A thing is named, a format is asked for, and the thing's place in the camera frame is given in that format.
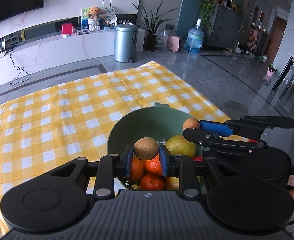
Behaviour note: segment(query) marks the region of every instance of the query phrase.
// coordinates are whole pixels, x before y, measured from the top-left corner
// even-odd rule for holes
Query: small potted plant
[[[138,7],[136,5],[133,4],[133,6],[135,6],[135,8],[137,9],[138,13],[141,14],[144,18],[144,21],[145,22],[141,22],[141,21],[137,21],[137,22],[140,22],[142,23],[145,28],[146,28],[146,31],[147,31],[147,39],[146,39],[146,47],[145,47],[145,50],[148,50],[148,51],[155,51],[155,46],[156,46],[156,32],[158,30],[158,27],[160,26],[160,24],[164,23],[164,22],[167,22],[167,21],[170,21],[171,19],[163,19],[163,17],[174,11],[174,10],[177,10],[178,8],[175,8],[175,9],[172,9],[168,12],[165,12],[165,13],[159,13],[159,9],[161,7],[161,5],[163,4],[163,1],[161,1],[160,5],[158,6],[157,10],[156,10],[156,14],[154,15],[153,12],[152,12],[152,9],[151,9],[151,17],[148,17],[148,14],[144,8],[144,6],[140,3],[140,5],[142,6],[143,8],[143,13],[142,14]]]
[[[277,71],[276,67],[274,66],[274,64],[269,64],[268,65],[268,69],[267,69],[267,73],[266,75],[271,77],[272,75],[274,75],[274,73]]]

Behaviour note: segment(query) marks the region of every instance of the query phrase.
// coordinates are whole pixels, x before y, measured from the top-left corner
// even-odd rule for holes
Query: hanging plant
[[[235,3],[234,12],[239,17],[244,17],[245,11],[240,3]]]
[[[213,16],[217,3],[222,0],[199,0],[199,18],[201,19],[203,29],[212,29],[213,25],[209,19]]]

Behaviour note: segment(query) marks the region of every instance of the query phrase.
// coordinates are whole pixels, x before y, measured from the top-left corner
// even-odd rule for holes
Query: brown round fruit
[[[166,189],[168,190],[179,191],[179,178],[176,178],[176,177],[165,178],[165,186],[166,186]]]
[[[133,163],[131,165],[131,172],[127,178],[130,182],[139,181],[145,175],[144,162],[138,159],[137,157],[133,158]]]
[[[199,130],[200,124],[196,118],[191,117],[188,118],[183,124],[183,130],[185,130],[186,128],[193,128]]]
[[[150,137],[141,138],[134,144],[135,155],[143,160],[152,160],[157,156],[158,151],[157,142]]]

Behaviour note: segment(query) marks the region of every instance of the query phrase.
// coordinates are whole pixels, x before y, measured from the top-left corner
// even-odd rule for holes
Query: fruit bowl
[[[183,133],[183,123],[190,117],[185,112],[159,103],[135,110],[122,117],[111,130],[107,153],[121,155],[127,145],[134,145],[143,137],[154,138],[159,145],[165,144],[172,136]],[[196,155],[201,155],[201,150],[201,146],[196,146]],[[129,182],[125,178],[119,180],[127,189],[139,189],[139,182]]]

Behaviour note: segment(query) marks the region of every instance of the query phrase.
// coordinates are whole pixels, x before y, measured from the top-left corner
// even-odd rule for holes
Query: orange
[[[144,162],[137,157],[134,157],[133,164],[131,165],[130,176],[127,180],[130,182],[138,181],[145,175],[145,173]]]
[[[140,180],[141,190],[162,190],[165,188],[165,180],[163,177],[146,174]]]
[[[161,170],[161,165],[159,161],[159,154],[152,160],[145,161],[145,169],[151,175],[163,176],[163,172]]]

